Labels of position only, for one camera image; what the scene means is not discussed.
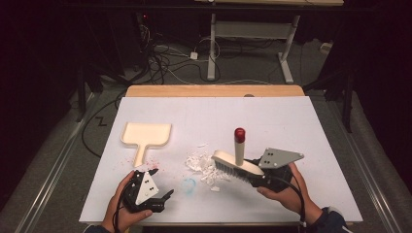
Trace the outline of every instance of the sleeve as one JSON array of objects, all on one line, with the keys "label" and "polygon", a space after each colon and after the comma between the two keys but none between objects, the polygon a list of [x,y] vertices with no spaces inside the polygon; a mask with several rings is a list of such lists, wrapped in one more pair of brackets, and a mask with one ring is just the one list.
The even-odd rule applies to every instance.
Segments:
[{"label": "sleeve", "polygon": [[90,225],[83,233],[110,233],[110,231],[101,225]]},{"label": "sleeve", "polygon": [[342,214],[333,207],[323,208],[321,216],[308,229],[316,233],[352,233]]}]

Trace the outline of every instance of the red handle tip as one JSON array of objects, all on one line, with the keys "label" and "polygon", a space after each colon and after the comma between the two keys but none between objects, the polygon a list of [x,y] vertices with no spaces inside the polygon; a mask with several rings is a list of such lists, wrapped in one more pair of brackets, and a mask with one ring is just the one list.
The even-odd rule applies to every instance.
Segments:
[{"label": "red handle tip", "polygon": [[245,130],[243,128],[237,128],[234,130],[234,140],[236,143],[244,143],[245,142]]}]

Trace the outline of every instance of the brush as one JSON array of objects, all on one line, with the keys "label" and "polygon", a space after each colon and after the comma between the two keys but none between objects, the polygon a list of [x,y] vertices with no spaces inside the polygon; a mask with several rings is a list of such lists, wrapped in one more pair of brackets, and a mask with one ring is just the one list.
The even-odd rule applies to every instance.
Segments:
[{"label": "brush", "polygon": [[215,160],[216,168],[225,173],[248,181],[246,174],[263,176],[263,171],[255,164],[244,160],[246,132],[243,128],[237,128],[234,131],[235,155],[222,150],[215,150],[212,159]]}]

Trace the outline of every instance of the gray carpet floor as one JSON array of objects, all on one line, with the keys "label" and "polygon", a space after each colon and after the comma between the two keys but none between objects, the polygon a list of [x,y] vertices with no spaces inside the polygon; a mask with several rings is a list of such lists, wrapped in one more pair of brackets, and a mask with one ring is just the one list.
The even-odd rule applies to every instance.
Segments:
[{"label": "gray carpet floor", "polygon": [[[283,48],[282,42],[242,43],[249,43],[242,44],[242,52],[238,43],[221,44],[221,54],[217,60],[220,75],[213,84],[285,83],[276,58],[276,52]],[[318,77],[326,59],[326,55],[319,52],[321,44],[316,40],[305,45],[293,44],[288,63],[295,84],[305,85]],[[179,44],[162,44],[156,50],[179,54],[164,53],[170,63],[185,60],[182,54],[188,55],[192,51]],[[199,60],[207,59],[206,52],[203,53],[200,53]],[[201,80],[206,78],[206,67],[205,62],[193,61],[169,66],[169,72],[164,75],[164,83],[209,84]],[[132,68],[126,70],[126,77],[133,77],[135,74],[137,72]],[[150,80],[150,75],[136,83],[161,84],[159,73],[155,76],[158,80],[154,83],[146,82]],[[107,77],[103,77],[102,82],[104,90],[101,94],[87,92],[90,94],[86,114],[86,118],[90,118],[88,125],[85,120],[76,122],[79,111],[77,97],[73,96],[73,109],[50,133],[1,212],[0,232],[83,232],[86,228],[84,224],[79,223],[79,217],[99,163],[99,158],[90,151],[96,154],[103,152],[117,113],[116,104],[108,103],[115,101],[125,91],[125,87],[113,83]],[[309,91],[307,95],[311,97],[330,146],[363,217],[363,222],[351,225],[350,229],[354,232],[408,232],[412,227],[408,213],[412,210],[411,195],[376,140],[373,129],[362,113],[356,93],[351,114],[351,134],[346,132],[340,121],[342,105],[339,100],[327,102],[321,90]],[[87,147],[81,137],[85,125],[84,139]],[[68,139],[73,139],[72,144],[68,143]],[[49,188],[46,192],[49,195],[40,201],[36,198],[43,186]],[[29,210],[36,210],[36,215],[30,213],[28,216]],[[262,232],[285,232],[278,230],[260,229]],[[141,231],[153,230],[139,226],[131,228],[131,232]]]}]

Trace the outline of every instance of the desk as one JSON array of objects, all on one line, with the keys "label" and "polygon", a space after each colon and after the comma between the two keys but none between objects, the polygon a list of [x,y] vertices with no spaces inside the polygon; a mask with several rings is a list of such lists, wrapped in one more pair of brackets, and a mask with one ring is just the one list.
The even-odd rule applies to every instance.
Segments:
[{"label": "desk", "polygon": [[[230,4],[261,4],[261,5],[293,5],[293,6],[342,6],[343,0],[215,0],[218,3]],[[293,83],[291,70],[288,65],[288,54],[293,42],[294,33],[300,16],[294,16],[291,23],[246,22],[246,21],[217,21],[212,14],[210,32],[210,50],[207,79],[215,79],[216,67],[216,37],[242,37],[262,39],[286,39],[283,52],[278,53],[279,64],[282,68],[286,83]]]},{"label": "desk", "polygon": [[[255,97],[242,97],[245,94]],[[216,181],[221,191],[213,192],[199,174],[185,166],[187,157],[194,153],[233,153],[232,134],[236,126],[244,126],[247,131],[247,158],[260,157],[267,147],[303,152],[305,158],[296,165],[306,178],[313,200],[322,207],[338,208],[347,221],[362,221],[309,97],[303,96],[300,87],[169,85],[131,86],[121,100],[80,222],[100,222],[117,184],[133,169],[135,149],[120,141],[128,121],[172,123],[168,144],[159,150],[147,150],[146,163],[138,169],[158,168],[154,181],[159,195],[172,188],[175,192],[163,213],[139,224],[297,224],[297,214],[265,199],[248,183],[234,178],[230,182]],[[190,192],[187,181],[194,184]]]}]

